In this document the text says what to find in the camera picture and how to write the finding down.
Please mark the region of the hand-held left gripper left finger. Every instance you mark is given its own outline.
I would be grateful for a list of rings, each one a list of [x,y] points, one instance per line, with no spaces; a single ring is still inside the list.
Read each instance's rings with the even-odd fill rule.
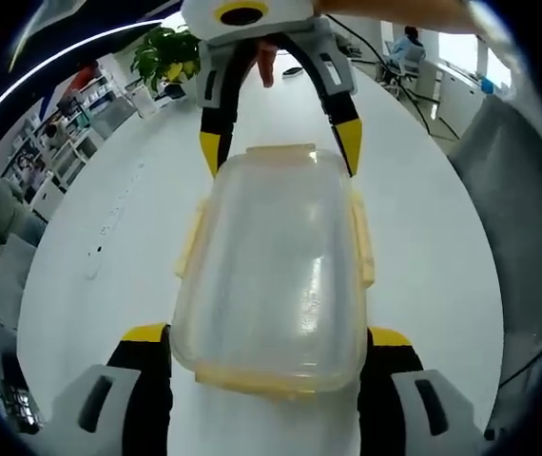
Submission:
[[[171,391],[170,326],[135,327],[105,364],[90,366],[54,400],[57,455],[166,455]]]

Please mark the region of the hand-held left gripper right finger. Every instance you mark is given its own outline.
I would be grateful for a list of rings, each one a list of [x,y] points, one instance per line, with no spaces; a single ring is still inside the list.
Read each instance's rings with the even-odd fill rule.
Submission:
[[[425,370],[400,332],[367,329],[359,375],[361,455],[481,455],[473,404],[438,370]]]

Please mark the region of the person's right hand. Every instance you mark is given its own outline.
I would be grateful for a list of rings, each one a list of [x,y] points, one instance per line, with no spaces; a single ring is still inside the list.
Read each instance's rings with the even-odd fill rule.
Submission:
[[[265,88],[270,88],[274,84],[273,67],[277,52],[276,46],[266,41],[258,42],[257,67]]]

